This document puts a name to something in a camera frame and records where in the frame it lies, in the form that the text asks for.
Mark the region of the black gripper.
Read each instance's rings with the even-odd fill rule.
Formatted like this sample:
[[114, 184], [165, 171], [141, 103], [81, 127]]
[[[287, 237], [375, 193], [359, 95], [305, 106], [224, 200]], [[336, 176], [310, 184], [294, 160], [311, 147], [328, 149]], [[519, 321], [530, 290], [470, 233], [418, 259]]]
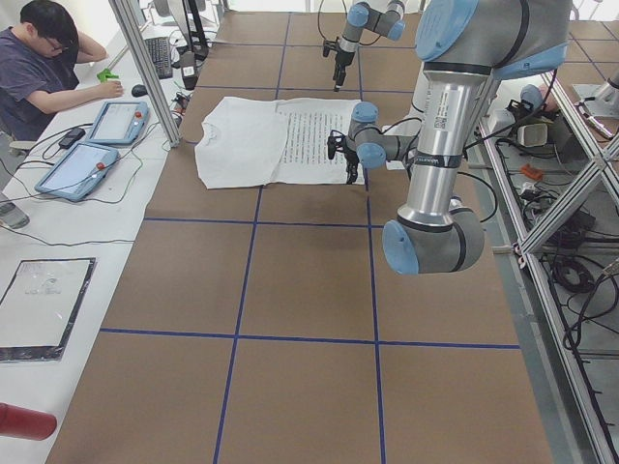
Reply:
[[354, 149], [345, 146], [342, 152], [346, 159], [346, 183], [348, 185], [353, 185], [358, 180], [358, 166], [360, 161]]
[[346, 78], [346, 68], [349, 67], [354, 59], [354, 52], [336, 48], [336, 67], [333, 73], [333, 81], [335, 92], [338, 92], [344, 84]]

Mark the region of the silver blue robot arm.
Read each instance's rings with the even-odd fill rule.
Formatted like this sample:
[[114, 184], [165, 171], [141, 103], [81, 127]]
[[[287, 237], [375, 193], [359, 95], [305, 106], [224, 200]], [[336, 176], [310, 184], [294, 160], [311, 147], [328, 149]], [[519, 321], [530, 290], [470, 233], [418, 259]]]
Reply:
[[568, 46], [568, 1], [433, 1], [423, 12], [415, 50], [425, 94], [417, 135], [385, 134], [377, 108], [356, 104], [342, 150], [347, 170], [410, 164], [406, 202], [382, 232], [385, 258], [403, 275], [462, 271], [476, 263], [484, 230], [454, 195], [465, 142], [477, 124], [476, 100], [489, 81], [557, 69]]
[[355, 54], [361, 44], [364, 31], [376, 33], [398, 41], [405, 29], [404, 14], [407, 2], [389, 1], [384, 12], [376, 10], [367, 1], [361, 1], [351, 6], [346, 14], [346, 22], [340, 37], [334, 41], [323, 41], [323, 56], [328, 57], [335, 52], [335, 67], [333, 74], [334, 91], [338, 92], [346, 78], [346, 69], [352, 64]]

